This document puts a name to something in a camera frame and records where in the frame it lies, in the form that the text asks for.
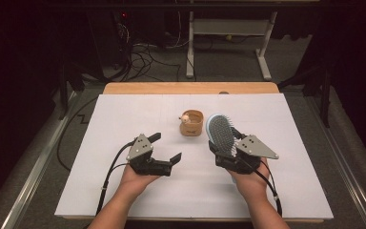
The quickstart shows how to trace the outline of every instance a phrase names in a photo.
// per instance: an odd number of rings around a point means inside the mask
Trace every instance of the white tabletop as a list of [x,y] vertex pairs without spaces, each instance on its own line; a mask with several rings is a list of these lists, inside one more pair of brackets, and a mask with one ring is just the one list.
[[[85,134],[55,214],[93,217],[106,173],[119,149],[139,134],[161,133],[153,143],[157,160],[182,152],[170,177],[151,184],[134,203],[130,218],[249,219],[247,206],[229,174],[214,165],[205,129],[201,136],[179,133],[186,110],[205,120],[221,113],[241,133],[256,135],[279,154],[269,159],[285,219],[332,219],[314,167],[283,94],[102,94]],[[128,149],[116,164],[126,162]],[[105,203],[113,195],[123,168],[111,176]],[[270,202],[275,206],[270,190]]]

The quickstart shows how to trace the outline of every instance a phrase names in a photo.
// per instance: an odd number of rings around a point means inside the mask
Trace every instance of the brush bristles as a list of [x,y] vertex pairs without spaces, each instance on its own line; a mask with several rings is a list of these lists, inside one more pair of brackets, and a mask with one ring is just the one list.
[[222,154],[233,153],[234,134],[231,127],[233,127],[232,121],[223,114],[214,114],[207,120],[207,135]]

